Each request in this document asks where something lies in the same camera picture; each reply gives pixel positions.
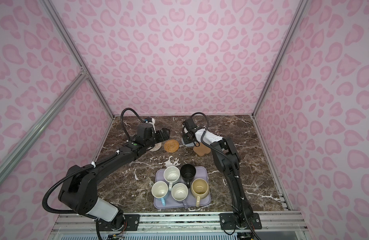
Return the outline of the white woven round coaster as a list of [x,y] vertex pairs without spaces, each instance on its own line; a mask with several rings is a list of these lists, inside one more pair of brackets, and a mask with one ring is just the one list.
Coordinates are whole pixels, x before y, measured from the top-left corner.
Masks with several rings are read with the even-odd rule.
[[156,152],[161,148],[162,143],[157,143],[154,145],[154,147],[152,147],[151,149],[149,149],[150,152]]

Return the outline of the cork flower shaped coaster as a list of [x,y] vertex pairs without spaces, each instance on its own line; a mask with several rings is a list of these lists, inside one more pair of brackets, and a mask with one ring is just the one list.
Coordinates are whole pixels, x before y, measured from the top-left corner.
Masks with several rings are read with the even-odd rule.
[[211,149],[204,144],[200,143],[198,146],[193,147],[193,151],[200,157],[207,155],[211,152]]

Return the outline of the orange rattan round coaster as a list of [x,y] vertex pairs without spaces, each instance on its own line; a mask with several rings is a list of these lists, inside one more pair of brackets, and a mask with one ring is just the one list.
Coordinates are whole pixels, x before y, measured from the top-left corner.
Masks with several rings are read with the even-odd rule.
[[177,140],[168,140],[163,147],[166,152],[174,153],[179,149],[179,142]]

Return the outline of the black mug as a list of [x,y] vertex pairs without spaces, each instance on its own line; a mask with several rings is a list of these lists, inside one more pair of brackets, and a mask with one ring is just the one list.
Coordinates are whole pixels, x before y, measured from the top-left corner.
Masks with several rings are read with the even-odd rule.
[[191,187],[191,183],[195,178],[196,172],[196,167],[191,164],[185,164],[180,168],[180,176],[188,189]]

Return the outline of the white speckled mug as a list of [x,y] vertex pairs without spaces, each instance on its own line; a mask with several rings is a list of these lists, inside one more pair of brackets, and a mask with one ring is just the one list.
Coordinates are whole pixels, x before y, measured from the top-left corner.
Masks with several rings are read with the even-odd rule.
[[164,170],[163,177],[168,184],[168,190],[171,191],[172,187],[180,182],[180,170],[175,166],[170,166]]

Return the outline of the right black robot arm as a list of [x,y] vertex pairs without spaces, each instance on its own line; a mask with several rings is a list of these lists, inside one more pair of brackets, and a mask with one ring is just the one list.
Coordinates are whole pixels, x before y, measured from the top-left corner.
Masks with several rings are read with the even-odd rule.
[[189,118],[182,122],[182,141],[186,145],[203,144],[211,149],[216,168],[226,178],[237,225],[246,227],[254,211],[245,195],[240,176],[240,156],[232,139],[217,136]]

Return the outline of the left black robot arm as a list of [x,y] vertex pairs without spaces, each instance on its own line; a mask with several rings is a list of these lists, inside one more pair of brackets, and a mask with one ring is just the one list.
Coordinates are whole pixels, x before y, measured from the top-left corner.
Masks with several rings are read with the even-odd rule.
[[170,130],[167,128],[155,131],[150,123],[140,124],[136,134],[112,156],[84,167],[71,167],[68,178],[62,183],[59,201],[74,213],[90,215],[120,228],[124,222],[123,211],[99,198],[97,185],[120,167],[137,160],[156,144],[167,141],[169,136]]

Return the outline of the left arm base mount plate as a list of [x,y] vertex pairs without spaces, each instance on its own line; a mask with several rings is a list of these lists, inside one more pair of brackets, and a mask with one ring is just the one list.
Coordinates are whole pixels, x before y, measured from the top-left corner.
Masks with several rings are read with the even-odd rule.
[[138,214],[118,214],[111,222],[99,219],[96,229],[106,232],[137,231],[139,219]]

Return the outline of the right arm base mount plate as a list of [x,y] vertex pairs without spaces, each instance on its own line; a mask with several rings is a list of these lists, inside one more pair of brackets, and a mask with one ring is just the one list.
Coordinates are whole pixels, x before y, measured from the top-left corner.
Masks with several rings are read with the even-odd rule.
[[[245,219],[239,221],[233,213],[221,213],[219,214],[220,226],[222,230],[250,230]],[[249,224],[253,230],[261,230],[263,228],[260,215],[253,213],[248,218]]]

